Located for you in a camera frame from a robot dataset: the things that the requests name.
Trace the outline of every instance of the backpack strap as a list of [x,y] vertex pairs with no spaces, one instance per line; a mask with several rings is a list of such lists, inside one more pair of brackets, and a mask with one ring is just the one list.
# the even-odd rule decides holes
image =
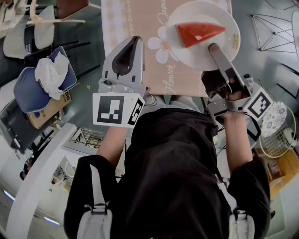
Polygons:
[[90,165],[90,169],[92,170],[93,181],[93,203],[94,205],[105,204],[99,172],[97,168],[93,165]]
[[217,184],[222,191],[232,215],[229,217],[229,237],[228,239],[253,239],[255,233],[255,226],[253,218],[242,211],[237,206],[236,199],[230,195],[226,185],[217,178]]

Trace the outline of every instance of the blue cushion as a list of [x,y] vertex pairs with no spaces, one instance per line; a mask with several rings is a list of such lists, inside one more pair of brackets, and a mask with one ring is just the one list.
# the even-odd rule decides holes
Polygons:
[[[53,62],[57,54],[61,52],[62,55],[67,57],[64,48],[59,46],[49,56]],[[60,90],[66,91],[77,82],[75,73],[69,64],[68,73],[65,80],[59,87]],[[51,100],[51,97],[43,90],[39,82],[35,79],[35,68],[26,67],[19,75],[18,81],[14,86],[14,96],[20,109],[24,113],[31,113],[43,110]]]

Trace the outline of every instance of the white plate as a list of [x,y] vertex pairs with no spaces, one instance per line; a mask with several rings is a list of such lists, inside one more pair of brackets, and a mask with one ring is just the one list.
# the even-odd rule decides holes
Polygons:
[[[185,22],[210,22],[227,30],[209,40],[190,48],[184,48],[176,24]],[[227,58],[232,61],[240,48],[240,31],[233,17],[223,8],[209,2],[192,1],[179,6],[170,16],[166,34],[174,55],[184,64],[198,70],[217,70],[208,46],[217,43]]]

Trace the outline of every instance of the placemat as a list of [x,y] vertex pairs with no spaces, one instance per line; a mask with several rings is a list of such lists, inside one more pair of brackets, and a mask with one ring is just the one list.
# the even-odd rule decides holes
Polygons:
[[[207,0],[232,13],[230,0]],[[189,0],[102,0],[106,56],[122,41],[139,35],[145,45],[143,82],[157,95],[206,97],[202,72],[181,63],[166,39],[169,16]]]

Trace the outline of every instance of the buckle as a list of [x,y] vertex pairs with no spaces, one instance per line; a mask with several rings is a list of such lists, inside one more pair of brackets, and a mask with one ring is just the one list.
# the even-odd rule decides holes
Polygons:
[[96,204],[91,209],[93,215],[107,215],[107,205],[106,204]]
[[233,215],[235,216],[235,220],[238,221],[240,220],[247,220],[247,213],[246,211],[240,210],[238,207],[235,208]]

